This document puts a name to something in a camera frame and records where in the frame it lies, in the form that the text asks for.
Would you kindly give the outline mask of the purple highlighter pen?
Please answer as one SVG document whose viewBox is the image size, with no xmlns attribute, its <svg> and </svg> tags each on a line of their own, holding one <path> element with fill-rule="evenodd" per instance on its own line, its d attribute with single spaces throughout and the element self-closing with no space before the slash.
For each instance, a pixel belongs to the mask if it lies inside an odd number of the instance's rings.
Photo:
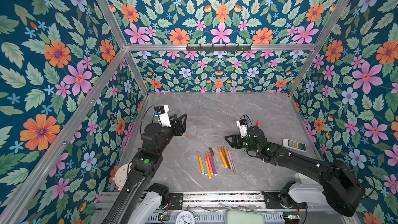
<svg viewBox="0 0 398 224">
<path fill-rule="evenodd" d="M 211 168 L 213 171 L 213 175 L 216 176 L 217 170 L 216 170 L 216 165 L 215 165 L 215 162 L 214 162 L 214 159 L 212 158 L 212 156 L 210 156 L 210 164 L 211 164 Z"/>
</svg>

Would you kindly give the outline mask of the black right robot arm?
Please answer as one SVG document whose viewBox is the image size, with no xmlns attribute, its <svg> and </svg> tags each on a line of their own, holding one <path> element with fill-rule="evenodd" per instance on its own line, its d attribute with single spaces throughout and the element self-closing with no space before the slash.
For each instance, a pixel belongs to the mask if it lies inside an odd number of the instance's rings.
<svg viewBox="0 0 398 224">
<path fill-rule="evenodd" d="M 239 134 L 224 137 L 235 149 L 254 151 L 255 158 L 274 166 L 285 167 L 303 174 L 323 187 L 323 194 L 329 206 L 339 214 L 352 217 L 365 195 L 365 188 L 355 176 L 339 161 L 330 163 L 301 155 L 286 147 L 269 142 L 258 126 L 251 126 L 247 135 Z"/>
</svg>

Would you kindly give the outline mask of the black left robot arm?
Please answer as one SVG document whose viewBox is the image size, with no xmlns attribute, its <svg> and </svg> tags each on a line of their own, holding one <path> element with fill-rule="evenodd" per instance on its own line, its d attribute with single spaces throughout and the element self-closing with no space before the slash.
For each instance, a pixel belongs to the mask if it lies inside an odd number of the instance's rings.
<svg viewBox="0 0 398 224">
<path fill-rule="evenodd" d="M 187 115 L 180 117 L 163 114 L 165 120 L 150 123 L 141 135 L 142 147 L 127 164 L 125 184 L 104 218 L 104 224 L 127 224 L 132 216 L 142 193 L 148 187 L 160 167 L 166 149 L 173 137 L 182 136 L 187 129 Z"/>
</svg>

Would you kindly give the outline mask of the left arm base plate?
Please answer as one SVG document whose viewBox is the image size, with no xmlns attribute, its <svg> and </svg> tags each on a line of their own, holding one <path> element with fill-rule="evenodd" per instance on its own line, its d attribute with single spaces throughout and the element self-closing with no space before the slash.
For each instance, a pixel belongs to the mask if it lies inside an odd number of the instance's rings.
<svg viewBox="0 0 398 224">
<path fill-rule="evenodd" d="M 145 191 L 141 204 L 156 210 L 182 209 L 183 193 L 170 193 L 167 186 L 154 183 Z"/>
</svg>

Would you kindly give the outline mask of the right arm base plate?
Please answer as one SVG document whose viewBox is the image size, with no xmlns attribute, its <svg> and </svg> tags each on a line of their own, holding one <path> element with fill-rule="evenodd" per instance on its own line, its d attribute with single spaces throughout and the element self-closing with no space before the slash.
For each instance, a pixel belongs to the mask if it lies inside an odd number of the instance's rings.
<svg viewBox="0 0 398 224">
<path fill-rule="evenodd" d="M 293 200 L 288 191 L 290 187 L 294 184 L 294 181 L 289 181 L 285 184 L 279 192 L 262 191 L 261 194 L 264 197 L 264 202 L 267 209 L 306 209 L 308 207 L 307 203 L 298 203 Z"/>
</svg>

